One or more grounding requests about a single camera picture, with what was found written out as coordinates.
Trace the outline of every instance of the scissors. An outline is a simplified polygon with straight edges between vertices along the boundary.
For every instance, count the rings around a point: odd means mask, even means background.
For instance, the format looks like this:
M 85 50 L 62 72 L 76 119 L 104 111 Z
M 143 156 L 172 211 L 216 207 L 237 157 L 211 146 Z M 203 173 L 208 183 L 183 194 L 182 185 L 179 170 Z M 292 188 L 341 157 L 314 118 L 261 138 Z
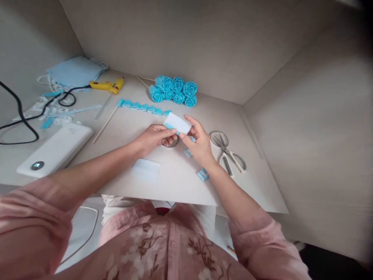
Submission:
M 219 147 L 223 150 L 223 153 L 221 154 L 221 157 L 220 157 L 220 160 L 219 160 L 219 164 L 221 165 L 221 162 L 224 161 L 224 165 L 225 165 L 225 168 L 227 169 L 227 172 L 228 172 L 229 176 L 231 176 L 233 178 L 234 174 L 233 174 L 232 168 L 230 167 L 230 163 L 228 161 L 228 158 L 230 158 L 234 162 L 234 164 L 237 166 L 237 168 L 240 170 L 240 172 L 245 173 L 246 170 L 247 170 L 246 162 L 238 154 L 235 154 L 234 152 L 231 152 L 230 150 L 228 150 L 227 149 L 228 144 L 225 144 L 221 135 L 219 135 L 219 136 L 220 136 L 220 140 L 216 136 L 214 136 L 214 138 L 215 138 L 216 142 L 218 143 Z

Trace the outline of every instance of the paper rose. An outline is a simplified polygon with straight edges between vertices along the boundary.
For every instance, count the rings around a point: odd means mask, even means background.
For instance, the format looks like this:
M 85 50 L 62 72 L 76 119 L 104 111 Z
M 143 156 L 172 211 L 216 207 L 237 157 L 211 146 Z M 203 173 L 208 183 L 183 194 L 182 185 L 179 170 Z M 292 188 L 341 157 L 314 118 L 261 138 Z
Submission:
M 151 85 L 149 87 L 149 94 L 150 97 L 153 99 L 154 102 L 162 102 L 163 101 L 163 90 Z
M 180 77 L 175 77 L 171 83 L 171 90 L 175 93 L 181 92 L 184 86 L 184 81 Z
M 155 84 L 161 87 L 164 91 L 171 90 L 171 78 L 165 75 L 158 75 L 155 78 Z
M 173 91 L 164 91 L 163 92 L 163 99 L 164 100 L 171 100 L 174 98 L 174 92 Z
M 184 95 L 184 93 L 182 93 L 182 92 L 175 93 L 175 95 L 174 95 L 174 102 L 176 104 L 183 104 L 184 101 L 185 101 L 185 95 Z
M 188 96 L 193 96 L 197 92 L 197 84 L 195 82 L 186 82 L 183 86 L 183 93 Z
M 185 105 L 187 107 L 194 107 L 197 103 L 197 97 L 195 95 L 192 95 L 191 97 L 186 97 L 185 99 Z

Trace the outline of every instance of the white card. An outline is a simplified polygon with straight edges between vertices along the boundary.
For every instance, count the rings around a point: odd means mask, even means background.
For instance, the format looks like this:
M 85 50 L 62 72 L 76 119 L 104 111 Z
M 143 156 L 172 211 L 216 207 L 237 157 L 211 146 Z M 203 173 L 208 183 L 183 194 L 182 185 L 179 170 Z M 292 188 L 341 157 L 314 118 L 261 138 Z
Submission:
M 163 125 L 167 128 L 176 128 L 178 130 L 177 134 L 179 134 L 179 132 L 188 134 L 189 130 L 192 128 L 190 122 L 183 120 L 172 112 L 169 113 Z

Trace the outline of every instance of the person's right hand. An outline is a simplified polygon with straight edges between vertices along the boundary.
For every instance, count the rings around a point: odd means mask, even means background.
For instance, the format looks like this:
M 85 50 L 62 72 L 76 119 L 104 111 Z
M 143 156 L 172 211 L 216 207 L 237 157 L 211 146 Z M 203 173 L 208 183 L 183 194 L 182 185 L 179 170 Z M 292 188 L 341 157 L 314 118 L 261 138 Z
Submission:
M 211 152 L 210 136 L 203 129 L 202 125 L 196 119 L 184 115 L 184 118 L 193 126 L 190 130 L 190 135 L 195 138 L 195 143 L 184 133 L 179 133 L 179 137 L 188 147 L 194 158 L 204 167 L 216 163 L 216 160 Z

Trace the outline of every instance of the black cord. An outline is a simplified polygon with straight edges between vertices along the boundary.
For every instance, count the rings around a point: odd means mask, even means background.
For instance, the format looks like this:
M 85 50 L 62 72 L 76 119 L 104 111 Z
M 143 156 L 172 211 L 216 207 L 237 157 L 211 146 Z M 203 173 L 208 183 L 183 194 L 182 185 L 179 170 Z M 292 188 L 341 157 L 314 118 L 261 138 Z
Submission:
M 23 116 L 23 110 L 22 110 L 22 102 L 21 102 L 21 100 L 19 99 L 19 97 L 17 96 L 17 94 L 15 94 L 9 87 L 7 87 L 3 82 L 1 82 L 0 81 L 0 86 L 2 86 L 5 90 L 7 90 L 14 98 L 15 98 L 15 100 L 16 100 L 16 102 L 17 102 L 17 106 L 18 106 L 18 114 L 19 114 L 19 116 L 20 116 L 20 118 L 21 118 L 21 120 L 20 121 L 16 121 L 16 122 L 13 122 L 13 123 L 10 123 L 10 124 L 7 124 L 7 125 L 4 125 L 4 126 L 2 126 L 2 127 L 0 127 L 0 130 L 2 130 L 2 129 L 4 129 L 4 128 L 7 128 L 7 127 L 10 127 L 10 126 L 13 126 L 13 125 L 16 125 L 16 124 L 19 124 L 19 123 L 24 123 L 27 127 L 28 127 L 28 129 L 30 129 L 31 131 L 32 131 L 32 133 L 34 133 L 34 135 L 35 135 L 35 139 L 34 140 L 32 140 L 32 141 L 28 141 L 28 142 L 18 142 L 18 143 L 1 143 L 0 142 L 0 145 L 16 145 L 16 144 L 27 144 L 27 143 L 32 143 L 32 142 L 35 142 L 35 141 L 37 141 L 37 140 L 39 140 L 39 134 L 35 131 L 35 129 L 33 129 L 32 127 L 31 127 L 31 125 L 29 125 L 29 123 L 27 122 L 27 121 L 29 121 L 29 120 L 31 120 L 31 119 L 36 119 L 36 118 L 38 118 L 38 117 L 40 117 L 40 116 L 42 116 L 42 115 L 44 115 L 44 113 L 45 113 L 45 109 L 47 108 L 47 106 L 49 105 L 49 104 L 51 104 L 52 102 L 53 102 L 53 100 L 55 100 L 57 97 L 59 97 L 61 94 L 65 94 L 60 100 L 58 100 L 58 103 L 61 105 L 61 106 L 63 106 L 63 107 L 70 107 L 70 106 L 73 106 L 75 103 L 76 103 L 76 101 L 77 101 L 77 99 L 76 99 L 76 97 L 71 93 L 73 90 L 76 90 L 76 89 L 83 89 L 83 88 L 90 88 L 91 86 L 84 86 L 84 87 L 74 87 L 74 88 L 72 88 L 72 89 L 70 89 L 70 90 L 68 90 L 68 91 L 65 91 L 65 92 L 63 92 L 63 93 L 60 93 L 60 94 L 58 94 L 58 95 L 56 95 L 56 96 L 54 96 L 51 100 L 49 100 L 45 105 L 44 105 L 44 107 L 43 107 L 43 111 L 39 114 L 39 115 L 36 115 L 36 116 L 33 116 L 33 117 L 29 117 L 29 118 L 25 118 L 24 116 Z M 68 95 L 71 95 L 73 98 L 74 98 L 74 101 L 71 103 L 71 104 L 68 104 L 68 105 L 66 105 L 66 104 L 62 104 L 61 103 L 61 101 L 62 100 L 64 100 Z

